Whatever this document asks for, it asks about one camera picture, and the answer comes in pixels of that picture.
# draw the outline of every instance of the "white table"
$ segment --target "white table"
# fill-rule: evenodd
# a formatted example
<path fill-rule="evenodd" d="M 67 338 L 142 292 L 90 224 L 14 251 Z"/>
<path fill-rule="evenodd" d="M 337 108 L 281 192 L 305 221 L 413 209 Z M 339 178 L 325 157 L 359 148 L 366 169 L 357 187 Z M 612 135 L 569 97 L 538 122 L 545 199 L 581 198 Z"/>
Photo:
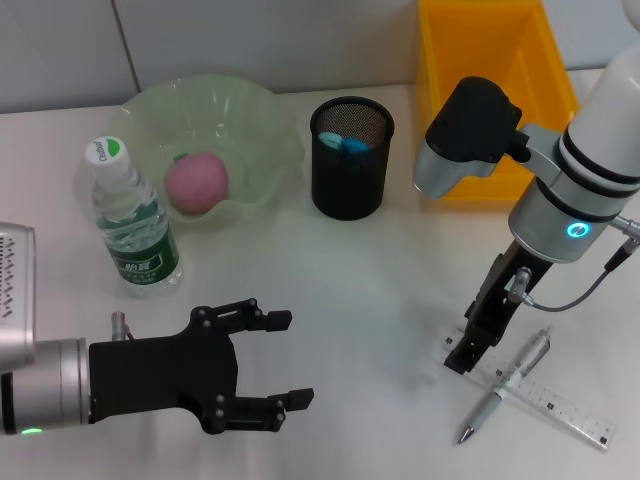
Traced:
<path fill-rule="evenodd" d="M 619 426 L 611 451 L 601 455 L 514 403 L 501 407 L 468 444 L 454 447 L 482 391 L 430 360 L 433 332 L 443 323 L 462 324 L 494 257 L 512 241 L 506 214 L 421 211 L 411 182 L 418 132 L 407 86 L 349 91 L 381 102 L 396 122 L 382 207 L 351 223 L 320 214 L 309 194 L 308 120 L 320 103 L 344 93 L 283 96 L 307 150 L 304 186 L 289 185 L 259 214 L 223 229 L 177 228 L 185 282 L 175 296 L 153 301 L 126 296 L 71 191 L 85 144 L 116 107 L 0 116 L 0 218 L 37 231 L 39 339 L 109 340 L 114 310 L 126 312 L 138 337 L 170 335 L 196 305 L 256 297 L 265 310 L 290 309 L 294 322 L 288 332 L 234 336 L 238 393 L 316 391 L 310 409 L 290 414 L 278 434 L 210 437 L 190 413 L 172 410 L 0 438 L 2 478 L 636 476 L 638 259 L 567 313 L 521 307 L 496 349 L 508 358 L 552 322 L 551 352 L 534 374 L 611 417 Z M 640 217 L 640 197 L 625 213 Z M 607 231 L 580 262 L 554 266 L 536 299 L 547 305 L 573 300 L 623 240 Z"/>

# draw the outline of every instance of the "clear green bowl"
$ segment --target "clear green bowl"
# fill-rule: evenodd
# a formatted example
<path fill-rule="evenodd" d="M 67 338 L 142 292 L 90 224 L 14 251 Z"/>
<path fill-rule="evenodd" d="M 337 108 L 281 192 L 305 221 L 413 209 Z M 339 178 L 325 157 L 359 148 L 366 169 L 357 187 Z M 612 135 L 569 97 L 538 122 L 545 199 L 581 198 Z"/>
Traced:
<path fill-rule="evenodd" d="M 304 158 L 295 117 L 277 96 L 223 75 L 180 78 L 146 89 L 122 106 L 106 135 L 124 141 L 169 216 L 184 223 L 266 202 L 283 174 Z M 218 155 L 227 167 L 229 196 L 203 215 L 184 214 L 169 202 L 164 177 L 176 156 L 204 151 Z"/>

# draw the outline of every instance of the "pink peach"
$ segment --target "pink peach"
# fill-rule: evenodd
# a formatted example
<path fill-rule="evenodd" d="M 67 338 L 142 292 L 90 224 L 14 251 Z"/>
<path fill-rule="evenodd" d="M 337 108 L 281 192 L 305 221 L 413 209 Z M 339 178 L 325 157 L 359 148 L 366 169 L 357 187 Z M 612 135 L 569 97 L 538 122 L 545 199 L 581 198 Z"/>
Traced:
<path fill-rule="evenodd" d="M 227 198 L 229 177 L 222 160 L 196 153 L 171 165 L 165 177 L 169 200 L 183 213 L 203 214 Z"/>

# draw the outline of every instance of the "water bottle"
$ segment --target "water bottle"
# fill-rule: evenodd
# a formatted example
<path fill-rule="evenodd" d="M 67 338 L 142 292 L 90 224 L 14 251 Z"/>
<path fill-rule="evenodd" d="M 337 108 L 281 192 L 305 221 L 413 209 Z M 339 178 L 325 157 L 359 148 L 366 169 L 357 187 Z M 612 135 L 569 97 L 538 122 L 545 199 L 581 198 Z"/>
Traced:
<path fill-rule="evenodd" d="M 166 211 L 131 164 L 122 140 L 93 140 L 85 150 L 85 166 L 92 182 L 92 217 L 129 290 L 153 297 L 177 288 L 182 264 Z"/>

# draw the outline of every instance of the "pen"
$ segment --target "pen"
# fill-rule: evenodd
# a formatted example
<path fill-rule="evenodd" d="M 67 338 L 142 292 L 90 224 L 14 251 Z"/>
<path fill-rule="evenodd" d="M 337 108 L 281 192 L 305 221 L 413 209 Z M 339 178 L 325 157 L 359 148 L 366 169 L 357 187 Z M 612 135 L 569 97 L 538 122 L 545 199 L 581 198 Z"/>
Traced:
<path fill-rule="evenodd" d="M 549 330 L 550 329 L 540 330 L 540 332 L 538 332 L 531 343 L 525 347 L 519 359 L 514 362 L 513 366 L 503 376 L 499 384 L 496 385 L 493 391 L 487 394 L 474 409 L 458 440 L 459 444 L 466 442 L 477 432 L 485 420 L 489 418 L 494 410 L 498 408 L 498 405 L 502 403 L 502 400 L 504 400 L 507 395 L 507 390 L 503 387 L 517 385 L 520 379 L 526 377 L 549 351 L 551 347 Z"/>

